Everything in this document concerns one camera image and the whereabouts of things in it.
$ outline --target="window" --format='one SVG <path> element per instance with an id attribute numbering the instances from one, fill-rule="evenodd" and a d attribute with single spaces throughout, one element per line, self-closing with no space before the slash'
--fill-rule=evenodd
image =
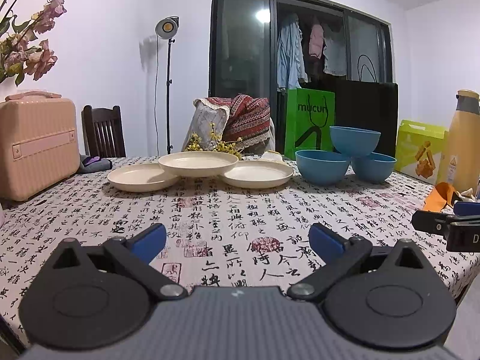
<path id="1" fill-rule="evenodd" d="M 380 21 L 316 0 L 213 0 L 209 95 L 267 97 L 280 152 L 287 100 L 278 91 L 284 85 L 278 42 L 282 25 L 292 17 L 302 33 L 302 87 L 331 90 L 338 80 L 393 81 L 390 32 Z M 323 36 L 317 53 L 309 46 L 316 23 Z"/>

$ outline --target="pink suitcase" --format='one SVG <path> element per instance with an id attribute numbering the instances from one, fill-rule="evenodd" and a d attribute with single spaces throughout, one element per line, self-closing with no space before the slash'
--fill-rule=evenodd
<path id="1" fill-rule="evenodd" d="M 0 103 L 0 197 L 23 201 L 80 165 L 75 105 L 30 91 Z"/>

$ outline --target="wooden chair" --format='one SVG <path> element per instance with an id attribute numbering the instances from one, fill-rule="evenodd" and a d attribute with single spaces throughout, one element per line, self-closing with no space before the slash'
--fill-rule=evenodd
<path id="1" fill-rule="evenodd" d="M 82 122 L 90 156 L 126 157 L 118 105 L 113 109 L 92 109 L 91 105 L 86 105 L 82 111 Z"/>

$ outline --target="table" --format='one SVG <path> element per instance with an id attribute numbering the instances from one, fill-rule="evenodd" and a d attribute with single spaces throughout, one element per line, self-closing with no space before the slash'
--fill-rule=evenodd
<path id="1" fill-rule="evenodd" d="M 114 168 L 155 158 L 114 159 Z M 131 237 L 152 222 L 167 228 L 165 249 L 151 265 L 189 290 L 204 286 L 280 286 L 283 291 L 323 262 L 308 243 L 320 222 L 345 238 L 374 245 L 411 238 L 454 297 L 479 271 L 479 255 L 450 253 L 437 235 L 418 233 L 410 219 L 432 186 L 393 173 L 382 185 L 358 181 L 349 169 L 335 187 L 315 187 L 299 175 L 284 187 L 241 190 L 215 178 L 182 179 L 146 194 L 111 187 L 107 172 L 74 175 L 30 201 L 6 208 L 0 229 L 0 312 L 28 343 L 18 318 L 22 295 L 57 244 L 75 237 L 97 245 Z"/>

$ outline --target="plate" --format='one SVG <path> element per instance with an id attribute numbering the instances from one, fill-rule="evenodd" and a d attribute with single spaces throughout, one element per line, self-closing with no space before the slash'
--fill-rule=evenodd
<path id="1" fill-rule="evenodd" d="M 270 161 L 241 161 L 220 178 L 225 183 L 240 188 L 273 188 L 285 184 L 293 175 L 292 167 Z"/>
<path id="2" fill-rule="evenodd" d="M 184 151 L 158 159 L 166 171 L 182 177 L 212 177 L 232 169 L 239 159 L 218 151 Z"/>
<path id="3" fill-rule="evenodd" d="M 115 169 L 107 175 L 107 179 L 122 191 L 151 192 L 175 184 L 179 177 L 167 173 L 157 163 L 140 163 Z"/>

